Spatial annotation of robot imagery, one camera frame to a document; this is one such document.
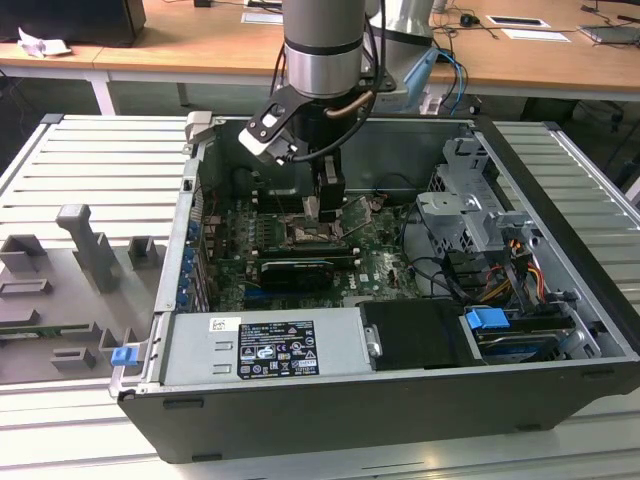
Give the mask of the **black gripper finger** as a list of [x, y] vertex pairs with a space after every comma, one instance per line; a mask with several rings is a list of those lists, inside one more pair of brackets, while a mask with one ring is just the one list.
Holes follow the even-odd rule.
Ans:
[[322, 213], [322, 194], [324, 188], [323, 170], [319, 163], [311, 163], [311, 178], [313, 192], [303, 198], [303, 206], [305, 216], [308, 219], [314, 221], [323, 221], [324, 214]]
[[324, 157], [318, 177], [319, 221], [334, 222], [343, 205], [345, 178], [342, 172], [341, 155]]

